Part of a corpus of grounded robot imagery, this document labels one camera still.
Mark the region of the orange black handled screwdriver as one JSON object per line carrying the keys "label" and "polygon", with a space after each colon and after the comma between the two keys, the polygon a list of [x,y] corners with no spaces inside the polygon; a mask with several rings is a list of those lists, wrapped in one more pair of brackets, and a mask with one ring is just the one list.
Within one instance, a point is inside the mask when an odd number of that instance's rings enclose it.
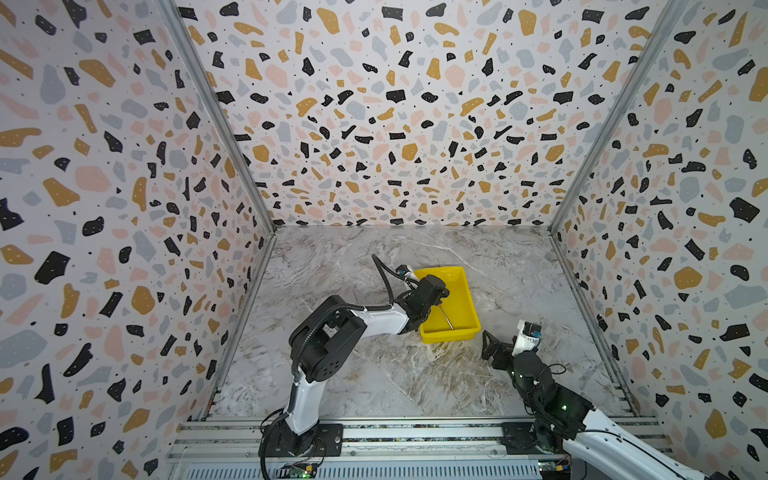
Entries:
{"label": "orange black handled screwdriver", "polygon": [[444,308],[443,308],[443,306],[442,306],[442,305],[439,305],[439,310],[440,310],[440,312],[442,313],[442,315],[443,315],[443,318],[445,319],[445,321],[446,321],[446,324],[448,325],[449,329],[450,329],[451,331],[455,330],[455,327],[454,327],[454,325],[453,325],[452,321],[451,321],[451,320],[450,320],[450,318],[448,317],[448,315],[447,315],[447,313],[445,312],[445,310],[444,310]]}

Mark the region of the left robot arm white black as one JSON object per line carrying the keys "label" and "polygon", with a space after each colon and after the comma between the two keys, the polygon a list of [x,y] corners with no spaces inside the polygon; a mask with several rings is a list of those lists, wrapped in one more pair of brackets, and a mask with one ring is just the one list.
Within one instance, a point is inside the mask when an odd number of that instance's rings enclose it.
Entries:
{"label": "left robot arm white black", "polygon": [[427,275],[386,305],[352,304],[339,295],[324,300],[289,338],[293,380],[281,424],[295,437],[315,429],[326,382],[359,341],[418,329],[448,296],[446,284]]}

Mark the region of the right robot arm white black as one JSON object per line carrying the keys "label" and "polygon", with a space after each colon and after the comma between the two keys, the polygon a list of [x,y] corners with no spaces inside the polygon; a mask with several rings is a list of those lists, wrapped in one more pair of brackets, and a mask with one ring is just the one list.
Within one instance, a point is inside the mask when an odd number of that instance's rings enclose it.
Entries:
{"label": "right robot arm white black", "polygon": [[482,333],[481,358],[511,379],[529,424],[506,422],[502,444],[508,451],[566,454],[610,479],[726,479],[673,460],[621,427],[591,401],[561,385],[538,355],[541,326],[522,322],[510,343]]}

